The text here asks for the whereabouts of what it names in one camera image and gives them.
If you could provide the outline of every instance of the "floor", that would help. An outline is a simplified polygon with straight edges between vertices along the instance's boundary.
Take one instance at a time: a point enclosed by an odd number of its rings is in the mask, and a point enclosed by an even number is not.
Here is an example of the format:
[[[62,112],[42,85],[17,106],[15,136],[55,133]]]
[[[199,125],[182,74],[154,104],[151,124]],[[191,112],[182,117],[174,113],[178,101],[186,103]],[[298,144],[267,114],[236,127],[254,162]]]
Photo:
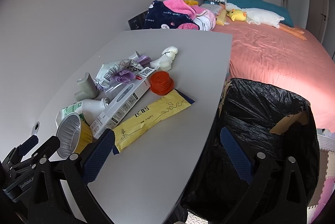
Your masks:
[[[189,212],[186,224],[208,224],[208,221],[203,220],[200,217],[197,217]]]

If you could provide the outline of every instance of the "gray table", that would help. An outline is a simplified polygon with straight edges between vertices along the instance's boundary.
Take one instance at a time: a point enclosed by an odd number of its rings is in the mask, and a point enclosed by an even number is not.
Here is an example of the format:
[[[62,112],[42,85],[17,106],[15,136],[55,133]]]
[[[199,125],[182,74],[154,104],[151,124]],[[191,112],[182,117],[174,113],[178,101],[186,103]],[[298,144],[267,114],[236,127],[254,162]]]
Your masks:
[[[182,112],[159,122],[119,155],[110,155],[88,186],[116,224],[162,223],[183,192],[199,159],[229,70],[232,36],[194,30],[125,31],[94,54],[63,85],[39,118],[40,144],[55,134],[55,116],[73,103],[76,80],[96,76],[102,63],[127,58],[134,51],[153,59],[168,46],[179,50],[169,71],[175,87],[195,100]],[[125,119],[157,100],[148,91]],[[82,218],[63,184],[74,214]]]

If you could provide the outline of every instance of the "yellow package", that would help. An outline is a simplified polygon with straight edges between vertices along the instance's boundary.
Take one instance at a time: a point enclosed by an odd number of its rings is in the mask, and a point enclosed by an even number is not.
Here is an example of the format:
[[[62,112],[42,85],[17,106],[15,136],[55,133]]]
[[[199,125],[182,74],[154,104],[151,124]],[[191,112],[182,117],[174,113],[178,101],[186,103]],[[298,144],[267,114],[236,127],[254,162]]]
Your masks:
[[[115,147],[118,150],[114,148],[113,153],[121,152],[159,121],[186,109],[193,103],[194,101],[183,93],[172,90],[166,96],[139,110],[134,116],[113,129]]]
[[[184,2],[189,6],[195,6],[199,4],[199,2],[195,0],[184,0]]]

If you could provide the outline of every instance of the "pink bedsheet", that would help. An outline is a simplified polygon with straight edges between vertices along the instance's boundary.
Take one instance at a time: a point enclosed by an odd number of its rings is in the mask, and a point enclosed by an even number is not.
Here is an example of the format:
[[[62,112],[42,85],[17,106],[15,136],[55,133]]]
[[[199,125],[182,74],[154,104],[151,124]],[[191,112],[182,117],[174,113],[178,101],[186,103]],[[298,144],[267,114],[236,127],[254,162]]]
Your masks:
[[[311,103],[316,127],[335,133],[335,64],[307,30],[303,41],[261,24],[233,22],[213,31],[233,35],[230,77],[273,84]]]

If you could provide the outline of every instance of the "trash can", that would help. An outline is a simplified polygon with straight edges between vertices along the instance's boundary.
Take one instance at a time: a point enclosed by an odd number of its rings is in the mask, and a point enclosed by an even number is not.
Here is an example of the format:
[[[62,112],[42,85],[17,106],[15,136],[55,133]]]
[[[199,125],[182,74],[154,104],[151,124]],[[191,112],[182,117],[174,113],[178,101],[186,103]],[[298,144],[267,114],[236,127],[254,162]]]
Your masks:
[[[220,142],[229,126],[241,140],[275,160],[293,156],[304,182],[307,203],[318,182],[320,150],[310,103],[303,97],[270,84],[232,78],[200,159],[185,188],[181,206],[213,223],[220,223],[248,188]],[[270,199],[269,183],[260,210]]]

